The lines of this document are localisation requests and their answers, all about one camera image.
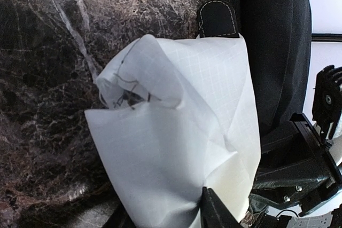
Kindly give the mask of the white fabric pouch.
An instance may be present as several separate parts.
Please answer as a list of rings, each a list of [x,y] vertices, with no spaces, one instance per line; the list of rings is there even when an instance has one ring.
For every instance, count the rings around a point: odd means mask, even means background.
[[[242,37],[145,35],[107,64],[96,85],[106,107],[85,117],[137,227],[198,227],[203,187],[244,218],[261,150]]]

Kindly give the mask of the black student bag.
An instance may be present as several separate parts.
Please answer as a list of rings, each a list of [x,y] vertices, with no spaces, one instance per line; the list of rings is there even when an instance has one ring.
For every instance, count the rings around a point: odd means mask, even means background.
[[[198,11],[201,37],[218,42],[229,75],[214,110],[227,130],[244,180],[254,179],[259,139],[304,106],[312,21],[309,0],[214,0]]]

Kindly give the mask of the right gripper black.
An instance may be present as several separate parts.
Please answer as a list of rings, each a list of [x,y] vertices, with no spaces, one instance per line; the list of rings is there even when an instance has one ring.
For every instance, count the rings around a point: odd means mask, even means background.
[[[341,172],[304,114],[261,138],[261,160],[251,199],[311,214],[341,192]]]

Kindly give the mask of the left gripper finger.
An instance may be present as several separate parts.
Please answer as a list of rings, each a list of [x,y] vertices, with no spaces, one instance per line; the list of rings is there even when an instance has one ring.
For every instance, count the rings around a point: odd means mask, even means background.
[[[207,187],[202,189],[201,227],[242,228],[214,190]]]

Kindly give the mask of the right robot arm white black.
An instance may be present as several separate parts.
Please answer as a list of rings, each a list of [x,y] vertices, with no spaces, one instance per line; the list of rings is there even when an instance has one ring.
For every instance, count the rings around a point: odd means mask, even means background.
[[[341,227],[341,207],[311,215],[339,192],[341,172],[304,114],[262,138],[250,199],[279,213],[263,212],[253,227]]]

